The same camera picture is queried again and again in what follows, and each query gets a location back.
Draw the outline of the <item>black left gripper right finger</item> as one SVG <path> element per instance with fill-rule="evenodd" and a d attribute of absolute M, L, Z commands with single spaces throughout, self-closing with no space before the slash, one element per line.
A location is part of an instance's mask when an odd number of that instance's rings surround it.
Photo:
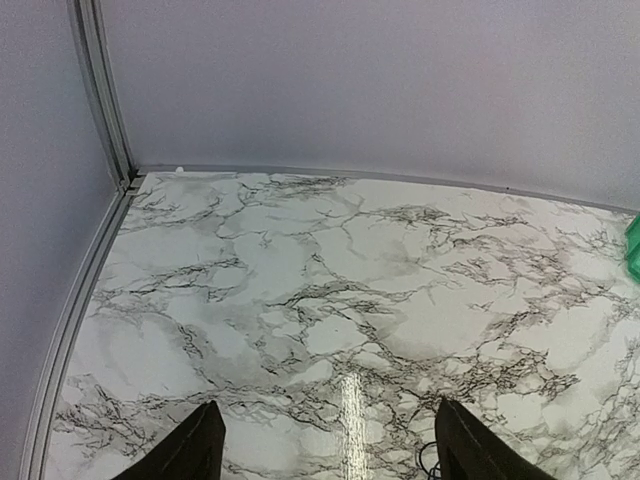
<path fill-rule="evenodd" d="M 456 400 L 442 397 L 435 438 L 445 480 L 554 480 L 533 465 Z"/>

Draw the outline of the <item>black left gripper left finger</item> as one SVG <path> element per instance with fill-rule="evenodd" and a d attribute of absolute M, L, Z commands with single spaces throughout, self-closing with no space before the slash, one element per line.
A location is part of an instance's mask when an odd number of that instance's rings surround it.
<path fill-rule="evenodd" d="M 224 440 L 218 405 L 204 403 L 114 480 L 220 479 Z"/>

